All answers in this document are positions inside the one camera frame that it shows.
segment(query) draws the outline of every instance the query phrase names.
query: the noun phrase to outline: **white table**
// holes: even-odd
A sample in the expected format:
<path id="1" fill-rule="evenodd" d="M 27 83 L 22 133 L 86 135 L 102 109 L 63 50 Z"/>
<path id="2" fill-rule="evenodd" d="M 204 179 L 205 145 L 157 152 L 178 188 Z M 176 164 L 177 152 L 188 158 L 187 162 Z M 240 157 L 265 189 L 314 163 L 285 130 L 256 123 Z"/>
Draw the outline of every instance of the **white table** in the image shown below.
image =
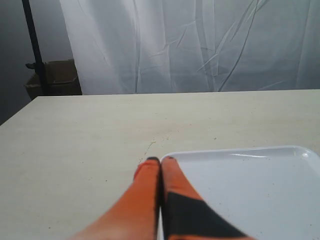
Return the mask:
<path id="1" fill-rule="evenodd" d="M 275 145 L 320 154 L 320 90 L 38 97 L 0 126 L 0 239 L 72 235 L 148 156 Z"/>

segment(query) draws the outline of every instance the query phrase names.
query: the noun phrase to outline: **white tray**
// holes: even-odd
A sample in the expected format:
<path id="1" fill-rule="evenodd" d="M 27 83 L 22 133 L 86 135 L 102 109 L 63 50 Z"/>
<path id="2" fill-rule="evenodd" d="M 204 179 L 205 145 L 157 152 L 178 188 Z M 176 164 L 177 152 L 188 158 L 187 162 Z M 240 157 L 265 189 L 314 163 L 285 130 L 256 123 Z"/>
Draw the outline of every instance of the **white tray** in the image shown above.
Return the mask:
<path id="1" fill-rule="evenodd" d="M 277 146 L 166 156 L 177 159 L 211 208 L 246 234 L 320 240 L 320 157 L 313 151 Z M 163 239 L 161 219 L 159 226 Z"/>

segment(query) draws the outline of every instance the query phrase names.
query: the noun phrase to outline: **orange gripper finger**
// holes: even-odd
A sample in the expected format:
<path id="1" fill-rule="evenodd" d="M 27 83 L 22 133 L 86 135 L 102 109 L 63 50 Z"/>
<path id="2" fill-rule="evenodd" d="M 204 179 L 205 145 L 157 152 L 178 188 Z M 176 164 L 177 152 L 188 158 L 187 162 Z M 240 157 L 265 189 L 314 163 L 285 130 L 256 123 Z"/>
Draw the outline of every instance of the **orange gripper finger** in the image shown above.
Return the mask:
<path id="1" fill-rule="evenodd" d="M 161 167 L 156 157 L 138 166 L 133 183 L 98 220 L 71 240 L 155 240 Z"/>
<path id="2" fill-rule="evenodd" d="M 253 240 L 213 211 L 189 183 L 173 157 L 162 160 L 161 206 L 166 240 Z"/>

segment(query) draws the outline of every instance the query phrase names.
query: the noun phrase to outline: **white backdrop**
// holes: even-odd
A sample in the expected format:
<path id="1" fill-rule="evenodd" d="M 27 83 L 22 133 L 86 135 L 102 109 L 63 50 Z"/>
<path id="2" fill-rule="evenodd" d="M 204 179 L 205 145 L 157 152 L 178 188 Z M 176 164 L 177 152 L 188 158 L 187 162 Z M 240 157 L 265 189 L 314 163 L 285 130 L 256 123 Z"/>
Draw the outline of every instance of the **white backdrop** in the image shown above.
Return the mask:
<path id="1" fill-rule="evenodd" d="M 60 0 L 84 94 L 320 88 L 320 0 Z"/>

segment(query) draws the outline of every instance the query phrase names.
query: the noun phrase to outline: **stand pole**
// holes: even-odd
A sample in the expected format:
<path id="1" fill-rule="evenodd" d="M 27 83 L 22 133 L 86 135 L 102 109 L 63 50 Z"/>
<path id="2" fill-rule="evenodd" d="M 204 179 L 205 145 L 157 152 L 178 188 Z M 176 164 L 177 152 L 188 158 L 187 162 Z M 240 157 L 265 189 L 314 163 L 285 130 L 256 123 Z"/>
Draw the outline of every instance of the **stand pole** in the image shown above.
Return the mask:
<path id="1" fill-rule="evenodd" d="M 45 64 L 40 53 L 39 42 L 29 0 L 22 0 L 22 5 L 35 59 L 35 63 L 26 64 L 26 67 L 28 69 L 34 69 L 35 73 L 39 76 L 43 95 L 48 96 L 50 95 L 50 86 L 47 81 Z"/>

